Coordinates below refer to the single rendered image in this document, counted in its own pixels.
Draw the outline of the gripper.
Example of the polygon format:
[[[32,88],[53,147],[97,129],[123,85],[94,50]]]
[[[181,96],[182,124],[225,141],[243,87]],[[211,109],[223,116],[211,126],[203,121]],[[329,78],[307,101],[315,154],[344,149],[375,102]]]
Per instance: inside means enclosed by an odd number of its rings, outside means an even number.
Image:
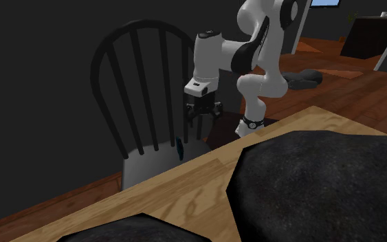
[[[194,97],[194,103],[186,103],[186,121],[193,127],[193,119],[197,115],[211,114],[213,118],[220,118],[223,113],[222,102],[215,102],[215,92],[208,93],[200,98]]]

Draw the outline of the small dark teal object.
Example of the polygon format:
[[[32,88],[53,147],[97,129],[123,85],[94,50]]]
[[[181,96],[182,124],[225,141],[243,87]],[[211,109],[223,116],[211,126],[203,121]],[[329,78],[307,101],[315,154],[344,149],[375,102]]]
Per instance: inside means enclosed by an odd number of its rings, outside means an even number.
[[[184,159],[184,146],[183,142],[180,137],[176,137],[176,147],[177,147],[177,153],[179,156],[179,160],[182,161]]]

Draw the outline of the black spindle chair grey seat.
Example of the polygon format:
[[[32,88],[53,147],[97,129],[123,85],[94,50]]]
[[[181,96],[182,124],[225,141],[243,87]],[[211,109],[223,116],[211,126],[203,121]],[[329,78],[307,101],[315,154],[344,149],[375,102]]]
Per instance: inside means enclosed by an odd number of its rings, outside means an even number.
[[[153,116],[150,93],[144,72],[144,64],[137,33],[138,30],[141,29],[156,29],[159,33],[162,71],[164,75],[165,107],[168,120],[168,139],[164,142],[159,142],[157,137],[157,129]],[[163,21],[142,19],[130,21],[126,25],[119,27],[106,36],[99,44],[91,62],[90,83],[92,94],[123,157],[122,178],[120,182],[121,190],[130,188],[147,179],[210,152],[209,146],[201,139],[203,124],[202,115],[197,115],[195,117],[198,123],[195,126],[193,125],[193,127],[191,127],[186,121],[186,103],[188,103],[188,94],[183,93],[183,110],[181,113],[183,117],[183,135],[179,138],[181,138],[184,146],[184,159],[182,161],[179,160],[175,141],[177,136],[175,135],[173,101],[171,96],[168,66],[168,45],[166,39],[166,35],[168,33],[175,35],[181,40],[181,72],[182,83],[185,85],[188,77],[188,53],[190,50],[193,50],[194,43],[188,35],[181,31],[178,27]],[[129,100],[128,91],[120,69],[118,57],[113,46],[114,42],[125,34],[129,34],[133,47],[135,65],[139,75],[141,95],[146,112],[146,121],[144,122],[138,122],[134,117],[132,103]],[[135,148],[132,151],[127,151],[123,134],[118,131],[117,125],[111,115],[107,103],[105,102],[100,88],[100,66],[103,58],[108,58],[109,60],[117,90],[122,99],[122,104],[135,145]],[[195,128],[196,130],[194,136],[190,136],[189,134],[189,130],[192,128]]]

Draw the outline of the dark grey floor cushion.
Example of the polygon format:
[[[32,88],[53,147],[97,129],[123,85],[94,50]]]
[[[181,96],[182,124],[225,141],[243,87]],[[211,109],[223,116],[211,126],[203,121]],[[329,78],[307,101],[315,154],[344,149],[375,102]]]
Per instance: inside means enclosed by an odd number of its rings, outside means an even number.
[[[323,78],[322,73],[314,69],[304,69],[299,73],[282,71],[281,74],[292,90],[314,89]]]

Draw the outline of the large black speckled lump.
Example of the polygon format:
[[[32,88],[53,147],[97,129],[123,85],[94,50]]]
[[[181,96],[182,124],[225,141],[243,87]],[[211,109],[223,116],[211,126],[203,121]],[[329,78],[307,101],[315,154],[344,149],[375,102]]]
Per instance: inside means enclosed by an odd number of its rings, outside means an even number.
[[[387,242],[387,136],[273,137],[242,150],[226,193],[242,242]]]

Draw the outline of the window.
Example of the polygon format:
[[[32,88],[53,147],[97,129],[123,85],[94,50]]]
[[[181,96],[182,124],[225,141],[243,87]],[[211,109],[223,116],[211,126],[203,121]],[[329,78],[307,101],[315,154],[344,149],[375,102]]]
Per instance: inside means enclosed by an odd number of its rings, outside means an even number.
[[[338,8],[341,0],[312,0],[311,8]]]

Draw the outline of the dark cabinet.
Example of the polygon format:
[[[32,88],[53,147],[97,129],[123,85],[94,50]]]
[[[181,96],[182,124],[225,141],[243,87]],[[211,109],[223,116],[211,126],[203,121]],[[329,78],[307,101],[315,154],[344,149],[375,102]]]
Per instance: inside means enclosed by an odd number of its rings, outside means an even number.
[[[340,52],[341,56],[367,59],[387,48],[387,16],[358,17]]]

